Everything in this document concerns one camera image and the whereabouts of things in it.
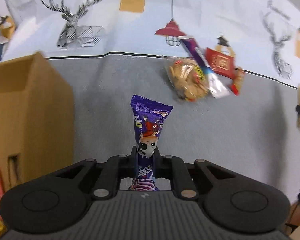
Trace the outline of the brown cardboard box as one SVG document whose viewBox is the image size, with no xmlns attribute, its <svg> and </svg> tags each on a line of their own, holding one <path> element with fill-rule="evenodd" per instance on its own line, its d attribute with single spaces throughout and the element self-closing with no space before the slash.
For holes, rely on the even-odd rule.
<svg viewBox="0 0 300 240">
<path fill-rule="evenodd" d="M 74 93 L 61 74 L 39 52 L 1 62 L 4 191 L 71 165 L 73 146 Z"/>
</svg>

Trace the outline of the red-yellow nougat candy packet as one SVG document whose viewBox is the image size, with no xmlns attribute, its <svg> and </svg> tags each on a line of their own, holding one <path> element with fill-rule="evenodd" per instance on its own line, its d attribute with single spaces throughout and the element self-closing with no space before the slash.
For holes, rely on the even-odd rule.
<svg viewBox="0 0 300 240">
<path fill-rule="evenodd" d="M 237 68 L 237 72 L 236 75 L 234 77 L 234 79 L 232 80 L 232 84 L 230 86 L 231 91 L 235 94 L 235 95 L 239 95 L 242 85 L 243 85 L 243 81 L 244 81 L 244 70 L 242 68 Z"/>
</svg>

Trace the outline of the red square snack packet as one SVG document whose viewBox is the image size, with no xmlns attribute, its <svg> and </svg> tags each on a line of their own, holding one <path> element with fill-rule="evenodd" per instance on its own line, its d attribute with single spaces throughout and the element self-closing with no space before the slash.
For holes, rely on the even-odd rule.
<svg viewBox="0 0 300 240">
<path fill-rule="evenodd" d="M 206 48 L 205 58 L 211 69 L 219 75 L 234 78 L 235 75 L 235 58 L 230 55 L 223 54 L 216 50 Z"/>
</svg>

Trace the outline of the clear bag of crackers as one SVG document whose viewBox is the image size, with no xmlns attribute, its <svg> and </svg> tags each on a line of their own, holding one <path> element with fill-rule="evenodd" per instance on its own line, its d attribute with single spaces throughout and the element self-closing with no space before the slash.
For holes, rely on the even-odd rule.
<svg viewBox="0 0 300 240">
<path fill-rule="evenodd" d="M 194 102 L 208 95 L 207 79 L 194 59 L 167 57 L 165 60 L 168 79 L 179 98 Z"/>
</svg>

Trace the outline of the purple snack bar packet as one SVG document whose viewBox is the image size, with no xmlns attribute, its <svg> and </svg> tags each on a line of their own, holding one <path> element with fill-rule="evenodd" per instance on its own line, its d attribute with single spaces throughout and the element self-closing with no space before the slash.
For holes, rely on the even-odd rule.
<svg viewBox="0 0 300 240">
<path fill-rule="evenodd" d="M 171 113 L 173 106 L 140 95 L 132 96 L 130 106 L 134 118 L 136 175 L 129 190 L 157 191 L 153 155 L 158 146 L 164 122 Z"/>
</svg>

